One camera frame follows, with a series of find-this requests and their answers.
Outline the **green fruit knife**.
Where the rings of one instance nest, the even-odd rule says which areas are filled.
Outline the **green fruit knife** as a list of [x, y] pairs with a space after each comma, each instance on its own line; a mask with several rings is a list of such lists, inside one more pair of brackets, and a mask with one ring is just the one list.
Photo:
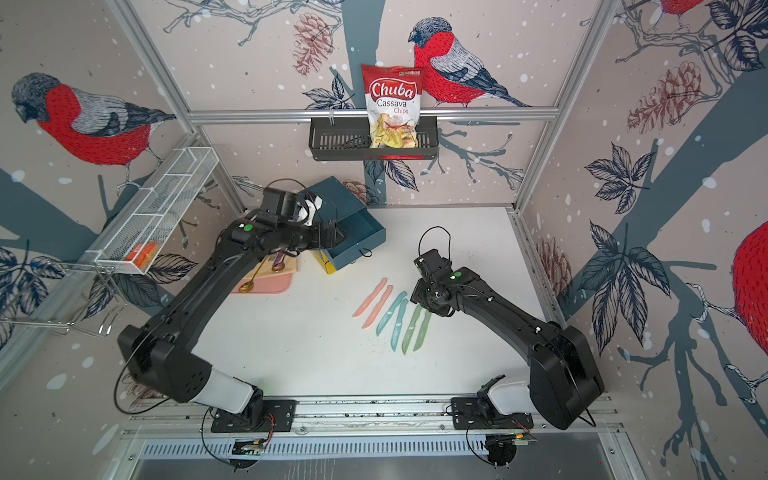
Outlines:
[[424, 314], [424, 319], [423, 319], [423, 321], [421, 323], [421, 326], [419, 327], [419, 330], [418, 330], [418, 334], [417, 334], [417, 338], [416, 338], [416, 341], [415, 341], [415, 344], [414, 344], [413, 351], [418, 351], [418, 350], [420, 350], [422, 348], [422, 346], [423, 346], [423, 344], [425, 342], [425, 338], [426, 338], [426, 335], [427, 335], [427, 332], [428, 332], [428, 328], [429, 328], [429, 325], [430, 325], [431, 318], [432, 318], [432, 313], [430, 311], [426, 310], [425, 314]]
[[418, 323], [419, 317], [422, 314], [422, 310], [423, 310], [422, 306], [417, 304], [413, 314], [411, 315], [409, 324], [406, 329], [406, 333], [401, 343], [401, 352], [403, 355], [407, 354], [408, 348], [411, 344], [411, 341], [415, 333], [416, 325]]

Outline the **yellow bottom drawer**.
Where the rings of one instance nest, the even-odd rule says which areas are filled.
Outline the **yellow bottom drawer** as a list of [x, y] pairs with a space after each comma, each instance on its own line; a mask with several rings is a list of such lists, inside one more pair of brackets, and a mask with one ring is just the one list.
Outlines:
[[312, 254], [327, 275], [332, 275], [336, 272], [336, 267], [325, 250], [316, 250]]

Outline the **teal top drawer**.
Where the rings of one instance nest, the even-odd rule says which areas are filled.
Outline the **teal top drawer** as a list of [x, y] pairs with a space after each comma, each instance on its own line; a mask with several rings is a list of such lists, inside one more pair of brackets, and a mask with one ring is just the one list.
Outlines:
[[385, 227], [367, 210], [359, 210], [337, 222], [343, 241], [326, 251], [327, 260], [341, 270], [361, 257], [370, 257], [386, 241]]

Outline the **teal fruit knife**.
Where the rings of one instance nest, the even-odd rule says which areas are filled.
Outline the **teal fruit knife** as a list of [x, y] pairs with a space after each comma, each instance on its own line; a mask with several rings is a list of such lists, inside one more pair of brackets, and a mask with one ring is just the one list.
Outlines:
[[391, 303], [391, 305], [388, 307], [385, 314], [382, 316], [382, 318], [378, 321], [376, 326], [376, 335], [379, 336], [392, 316], [394, 315], [395, 311], [399, 308], [401, 302], [405, 299], [406, 292], [401, 291], [394, 299], [394, 301]]
[[390, 346], [391, 350], [395, 351], [397, 349], [398, 341], [400, 338], [402, 325], [403, 325], [403, 319], [407, 310], [408, 300], [403, 298], [398, 306], [395, 324], [393, 328], [393, 332], [390, 339]]

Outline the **teal drawer cabinet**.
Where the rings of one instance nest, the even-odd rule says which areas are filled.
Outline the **teal drawer cabinet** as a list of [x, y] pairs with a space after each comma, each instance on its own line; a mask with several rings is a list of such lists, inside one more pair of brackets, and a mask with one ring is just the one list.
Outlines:
[[334, 176], [309, 186], [308, 191], [312, 197], [321, 199], [316, 215], [323, 222], [340, 222], [366, 209], [365, 204]]

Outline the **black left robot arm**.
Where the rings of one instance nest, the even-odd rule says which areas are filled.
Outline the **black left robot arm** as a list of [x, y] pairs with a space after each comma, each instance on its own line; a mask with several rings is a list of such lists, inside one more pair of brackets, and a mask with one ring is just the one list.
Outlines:
[[259, 425], [265, 414], [262, 390], [220, 372], [193, 349], [232, 290], [263, 260], [328, 249], [344, 240], [335, 220], [319, 216], [327, 204], [306, 189], [264, 188], [261, 205], [221, 231], [210, 258], [179, 294], [142, 327], [129, 325], [119, 334], [132, 379], [179, 403], [202, 404]]

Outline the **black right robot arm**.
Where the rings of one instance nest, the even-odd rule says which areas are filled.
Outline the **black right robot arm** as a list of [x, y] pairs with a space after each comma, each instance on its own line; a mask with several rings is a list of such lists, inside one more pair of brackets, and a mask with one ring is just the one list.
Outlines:
[[453, 268], [436, 249], [419, 255], [414, 264], [421, 278], [411, 301], [441, 317], [462, 312], [508, 343], [530, 368], [530, 399], [550, 425], [568, 429], [605, 391], [594, 355], [579, 329], [535, 318], [473, 270]]

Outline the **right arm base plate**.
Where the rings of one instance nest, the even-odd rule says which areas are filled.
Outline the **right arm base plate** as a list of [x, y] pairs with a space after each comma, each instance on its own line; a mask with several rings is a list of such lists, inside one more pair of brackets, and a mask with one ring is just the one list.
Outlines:
[[534, 427], [531, 414], [525, 412], [502, 414], [488, 400], [476, 396], [452, 397], [448, 411], [455, 430], [528, 431]]

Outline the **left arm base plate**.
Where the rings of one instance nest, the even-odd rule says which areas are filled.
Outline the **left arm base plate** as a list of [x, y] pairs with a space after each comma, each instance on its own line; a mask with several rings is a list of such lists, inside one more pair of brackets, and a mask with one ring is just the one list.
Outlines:
[[216, 409], [211, 425], [212, 433], [269, 433], [289, 432], [292, 428], [298, 402], [294, 399], [259, 399], [238, 414]]

